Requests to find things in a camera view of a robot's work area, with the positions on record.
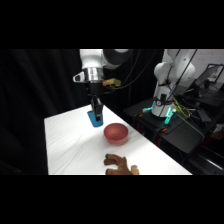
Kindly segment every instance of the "wire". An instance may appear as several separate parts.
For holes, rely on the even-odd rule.
[[[201,107],[198,107],[198,106],[195,106],[195,105],[193,105],[193,104],[188,103],[185,99],[183,99],[183,101],[184,101],[186,104],[188,104],[189,106],[191,106],[191,107],[195,107],[195,108],[197,108],[197,109],[200,109],[200,110],[205,111],[205,110],[202,109]]]
[[[127,76],[127,78],[125,79],[125,81],[122,83],[121,86],[123,86],[123,85],[127,82],[127,80],[129,79],[129,77],[131,76],[131,74],[132,74],[132,72],[133,72],[133,70],[134,70],[134,68],[135,68],[135,66],[136,66],[136,64],[137,64],[137,61],[138,61],[138,59],[139,59],[141,50],[142,50],[142,49],[139,49],[137,58],[136,58],[136,60],[135,60],[135,64],[132,66],[132,69],[131,69],[129,75]],[[111,92],[105,92],[105,93],[103,93],[103,95],[104,95],[104,94],[110,94],[110,93],[113,93],[113,92],[115,92],[115,91],[117,90],[117,89],[111,89],[111,88],[107,88],[107,87],[105,87],[105,88],[106,88],[106,89],[113,90],[113,91],[111,91]]]
[[[127,78],[125,79],[125,81],[122,83],[122,86],[128,81],[129,77],[131,76],[131,74],[132,74],[132,72],[133,72],[133,70],[134,70],[134,68],[135,68],[135,65],[137,64],[137,61],[138,61],[138,59],[139,59],[141,50],[142,50],[142,49],[139,49],[138,56],[137,56],[137,58],[136,58],[136,60],[135,60],[135,64],[133,65],[132,70],[130,71],[128,77],[127,77]]]
[[[191,116],[189,110],[186,107],[181,106],[175,97],[173,98],[173,100],[175,102],[174,104],[175,104],[175,108],[176,108],[177,112],[182,113],[186,118],[189,118]]]
[[[184,76],[184,73],[186,72],[186,70],[188,69],[188,67],[189,67],[189,65],[191,64],[192,60],[194,59],[194,56],[195,56],[195,54],[197,53],[197,51],[198,51],[198,49],[195,50],[194,54],[193,54],[192,57],[191,57],[191,60],[190,60],[189,63],[187,64],[187,67],[184,69],[184,71],[183,71],[181,77],[177,80],[177,82],[176,82],[176,86],[179,85],[179,83],[180,83],[182,77]]]
[[[181,51],[181,49],[178,50],[178,52],[177,52],[175,58],[178,56],[178,54],[180,53],[180,51]],[[169,72],[168,72],[168,76],[167,76],[167,82],[169,82],[170,72],[171,72],[172,68],[173,68],[173,65],[172,65],[172,63],[171,63],[171,67],[170,67],[170,70],[169,70]]]
[[[120,90],[120,89],[124,89],[124,88],[126,88],[126,87],[128,87],[128,86],[130,86],[130,85],[132,85],[142,74],[143,74],[143,72],[146,70],[146,68],[148,67],[148,65],[150,64],[150,62],[152,61],[152,59],[154,58],[154,56],[156,55],[156,53],[157,53],[158,51],[155,51],[154,52],[154,54],[153,54],[153,56],[150,58],[150,60],[149,60],[149,62],[146,64],[146,66],[143,68],[143,70],[139,73],[139,75],[132,81],[132,82],[130,82],[128,85],[126,85],[126,86],[122,86],[122,87],[118,87],[118,88],[116,88],[115,90]]]

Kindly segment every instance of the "black curtain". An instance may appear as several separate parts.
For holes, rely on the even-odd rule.
[[[155,50],[144,49],[130,80],[148,62]],[[102,97],[119,116],[123,109],[153,96],[156,64],[164,50],[158,50],[142,76],[130,87]],[[125,80],[132,60],[114,71],[109,79]],[[73,83],[81,72],[78,49],[0,50],[0,162],[27,174],[48,174],[44,119],[89,104],[85,84]]]

